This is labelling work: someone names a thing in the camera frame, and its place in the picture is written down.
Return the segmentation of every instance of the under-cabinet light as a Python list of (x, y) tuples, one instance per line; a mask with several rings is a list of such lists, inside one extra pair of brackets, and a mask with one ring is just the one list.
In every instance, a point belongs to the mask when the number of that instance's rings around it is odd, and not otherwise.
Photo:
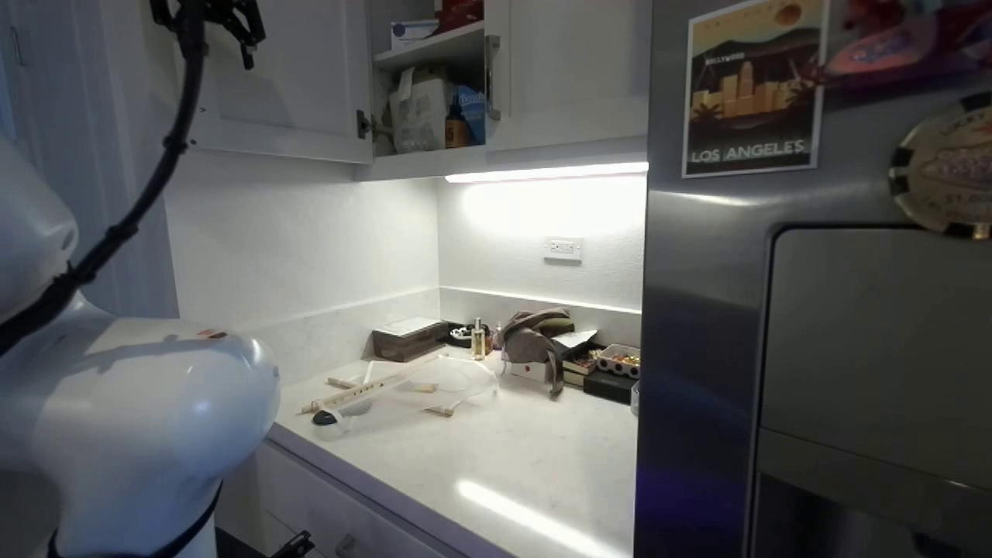
[(444, 181), (447, 182), (521, 182), (521, 181), (627, 178), (627, 174), (649, 174), (649, 162), (448, 174)]

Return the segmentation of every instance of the white countertop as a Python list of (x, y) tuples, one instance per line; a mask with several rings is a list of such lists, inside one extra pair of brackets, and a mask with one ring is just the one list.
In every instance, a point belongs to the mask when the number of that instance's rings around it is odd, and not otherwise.
[[(473, 364), (464, 352), (436, 352), (416, 367), (448, 373)], [(379, 398), (342, 427), (299, 416), (309, 399), (334, 393), (326, 380), (354, 383), (363, 369), (289, 385), (269, 442), (464, 556), (633, 556), (630, 406), (573, 387), (547, 399), (499, 383), (497, 398), (473, 398), (451, 419), (423, 413), (422, 393)], [(376, 364), (373, 380), (395, 369)]]

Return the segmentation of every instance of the stainless steel refrigerator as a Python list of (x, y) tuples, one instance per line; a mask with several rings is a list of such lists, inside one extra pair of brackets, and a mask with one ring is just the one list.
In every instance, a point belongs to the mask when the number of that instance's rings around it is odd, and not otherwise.
[(688, 178), (692, 18), (726, 7), (650, 11), (635, 556), (992, 556), (992, 244), (895, 204), (909, 131), (992, 82), (810, 75), (814, 162)]

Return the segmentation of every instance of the black cable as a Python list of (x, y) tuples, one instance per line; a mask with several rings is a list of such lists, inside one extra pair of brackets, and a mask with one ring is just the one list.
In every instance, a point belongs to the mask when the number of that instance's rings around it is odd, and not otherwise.
[(159, 201), (166, 181), (174, 178), (178, 154), (187, 153), (187, 138), (195, 118), (199, 86), (201, 86), (204, 60), (207, 60), (201, 0), (178, 0), (178, 12), (170, 28), (178, 40), (187, 71), (183, 71), (178, 108), (170, 134), (164, 138), (164, 153), (159, 160), (159, 168), (151, 171), (141, 197), (134, 201), (123, 220), (107, 227), (103, 242), (92, 244), (80, 265), (58, 274), (30, 307), (19, 312), (0, 325), (0, 357), (30, 332), (51, 324), (69, 307), (73, 292), (96, 280), (96, 274), (116, 254), (116, 247), (137, 235), (139, 220), (149, 213), (149, 207)]

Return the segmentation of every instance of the cabinet shelf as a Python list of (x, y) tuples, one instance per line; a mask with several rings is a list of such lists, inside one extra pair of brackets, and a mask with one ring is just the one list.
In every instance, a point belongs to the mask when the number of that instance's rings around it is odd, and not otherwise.
[(484, 56), (484, 21), (435, 34), (422, 45), (376, 56), (376, 69), (401, 71), (409, 67), (476, 67)]
[(621, 166), (621, 162), (643, 162), (643, 160), (649, 160), (643, 138), (617, 138), (617, 141), (569, 144), (569, 147), (526, 147), (526, 148), (464, 147), (464, 148), (436, 148), (436, 153), (379, 154), (355, 178), (358, 181), (409, 181), (409, 178), (521, 171), (521, 168), (569, 168), (569, 166), (588, 166), (588, 162)]

